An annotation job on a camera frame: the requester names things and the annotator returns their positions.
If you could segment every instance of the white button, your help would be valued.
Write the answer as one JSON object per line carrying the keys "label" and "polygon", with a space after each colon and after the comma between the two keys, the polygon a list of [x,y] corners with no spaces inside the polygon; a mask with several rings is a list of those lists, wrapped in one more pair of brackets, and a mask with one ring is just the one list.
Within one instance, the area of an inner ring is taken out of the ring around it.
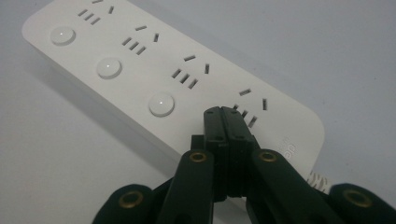
{"label": "white button", "polygon": [[154,116],[165,117],[174,110],[175,100],[168,93],[157,93],[149,100],[148,107]]}
{"label": "white button", "polygon": [[70,27],[62,26],[55,28],[50,33],[50,40],[56,46],[66,46],[73,42],[76,38],[76,33]]}
{"label": "white button", "polygon": [[115,58],[105,58],[99,62],[96,67],[96,72],[101,78],[111,79],[120,74],[122,65],[119,60]]}

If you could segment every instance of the white power strip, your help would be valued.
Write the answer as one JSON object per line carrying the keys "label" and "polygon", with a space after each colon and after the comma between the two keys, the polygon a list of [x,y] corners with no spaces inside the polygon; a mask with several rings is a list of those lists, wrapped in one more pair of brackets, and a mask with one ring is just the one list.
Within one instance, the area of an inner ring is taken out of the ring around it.
{"label": "white power strip", "polygon": [[23,25],[52,65],[175,160],[204,111],[234,107],[263,148],[307,179],[324,140],[318,116],[124,0],[56,0]]}

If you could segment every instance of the table surface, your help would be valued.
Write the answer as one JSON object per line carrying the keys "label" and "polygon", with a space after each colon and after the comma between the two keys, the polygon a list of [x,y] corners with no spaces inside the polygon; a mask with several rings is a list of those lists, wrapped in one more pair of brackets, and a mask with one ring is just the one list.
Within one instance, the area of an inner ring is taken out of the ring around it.
{"label": "table surface", "polygon": [[[21,27],[50,0],[0,2],[0,223],[90,223],[177,163],[74,86]],[[131,1],[315,111],[314,171],[396,206],[396,2]],[[214,223],[249,223],[232,203]]]}

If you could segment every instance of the brass screw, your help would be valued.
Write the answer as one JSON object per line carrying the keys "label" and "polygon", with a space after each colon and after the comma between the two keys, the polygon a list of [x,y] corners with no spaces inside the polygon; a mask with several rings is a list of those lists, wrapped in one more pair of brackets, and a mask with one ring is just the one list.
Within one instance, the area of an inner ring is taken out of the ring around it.
{"label": "brass screw", "polygon": [[119,205],[122,208],[134,208],[143,202],[143,198],[140,191],[129,191],[120,197]]}
{"label": "brass screw", "polygon": [[207,160],[207,156],[203,152],[193,152],[190,155],[190,160],[194,162],[202,162]]}
{"label": "brass screw", "polygon": [[259,155],[260,160],[262,161],[276,161],[277,156],[272,152],[262,152]]}
{"label": "brass screw", "polygon": [[372,200],[365,194],[354,189],[346,189],[343,192],[344,197],[358,207],[368,208],[373,205]]}

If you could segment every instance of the electrical outlet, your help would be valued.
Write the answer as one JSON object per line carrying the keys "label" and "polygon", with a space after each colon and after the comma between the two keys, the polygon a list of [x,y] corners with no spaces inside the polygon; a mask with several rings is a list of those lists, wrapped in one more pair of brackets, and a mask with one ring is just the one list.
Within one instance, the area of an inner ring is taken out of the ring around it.
{"label": "electrical outlet", "polygon": [[264,148],[304,178],[324,139],[318,116],[123,0],[56,0],[24,38],[76,85],[175,160],[203,134],[204,111],[237,109]]}

